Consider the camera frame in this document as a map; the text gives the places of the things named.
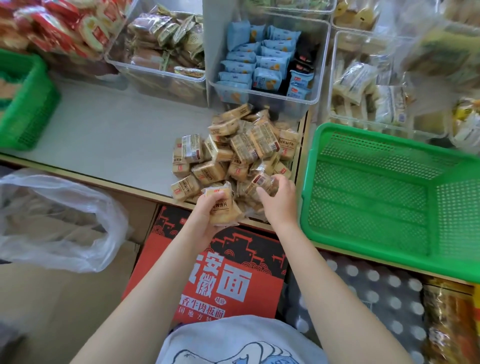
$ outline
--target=green plastic basket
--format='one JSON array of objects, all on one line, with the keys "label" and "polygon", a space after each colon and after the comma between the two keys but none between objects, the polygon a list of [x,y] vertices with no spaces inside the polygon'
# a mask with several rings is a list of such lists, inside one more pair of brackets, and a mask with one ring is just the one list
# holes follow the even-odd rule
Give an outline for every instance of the green plastic basket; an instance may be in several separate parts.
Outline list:
[{"label": "green plastic basket", "polygon": [[32,149],[60,100],[60,93],[37,55],[0,49],[0,71],[24,78],[22,87],[0,120],[0,147]]},{"label": "green plastic basket", "polygon": [[480,283],[480,159],[327,123],[300,225],[314,242]]}]

